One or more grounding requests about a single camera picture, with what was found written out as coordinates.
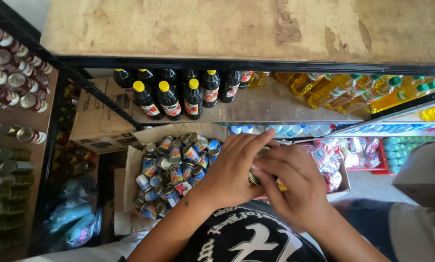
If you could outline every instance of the shelf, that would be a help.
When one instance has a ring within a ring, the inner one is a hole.
[[[260,62],[349,64],[378,72],[395,65],[435,73],[434,39],[435,1],[53,0],[40,43],[74,59],[112,57],[111,66],[138,66],[126,60],[136,57],[245,60],[250,68]]]
[[[52,104],[54,102],[55,90],[57,85],[57,69],[54,69],[49,76],[51,77],[51,82],[49,83],[49,85],[47,85],[47,87],[51,91],[51,95],[45,99],[45,101],[48,103],[48,108],[46,111],[42,113],[37,113],[34,111],[23,110],[20,107],[15,108],[15,110],[11,113],[0,111],[0,123],[6,122],[20,126],[28,126],[35,130],[39,130],[48,134],[49,119],[52,114]],[[36,200],[38,197],[41,174],[46,173],[45,170],[42,170],[44,166],[43,159],[46,151],[46,142],[47,140],[42,144],[35,145],[30,143],[18,142],[16,138],[0,137],[0,147],[29,149],[32,151],[30,161],[34,164],[33,175],[35,176],[34,184],[30,187],[31,195],[28,199],[29,209],[28,212],[25,214],[25,227],[23,231],[24,244],[6,250],[4,257],[2,257],[2,254],[0,254],[0,261],[15,261],[26,257],[28,246],[30,243],[33,216],[36,206]]]
[[[374,133],[362,133],[362,132],[356,132],[356,133],[341,133],[341,134],[334,134],[332,136],[328,136],[331,138],[352,138],[352,137],[415,137],[415,136],[431,136],[435,137],[435,131],[428,132],[426,130],[413,130],[403,133],[386,133],[386,132],[374,132]]]
[[[307,106],[304,98],[295,97],[284,84],[268,77],[260,89],[249,88],[237,91],[235,100],[222,103],[220,100],[213,108],[204,108],[198,120],[190,120],[185,115],[178,121],[167,117],[151,120],[138,106],[133,106],[133,119],[143,125],[166,123],[232,123],[251,124],[310,124],[310,123],[359,123],[368,120],[370,113],[358,110],[354,114],[344,115],[324,108],[313,110]]]

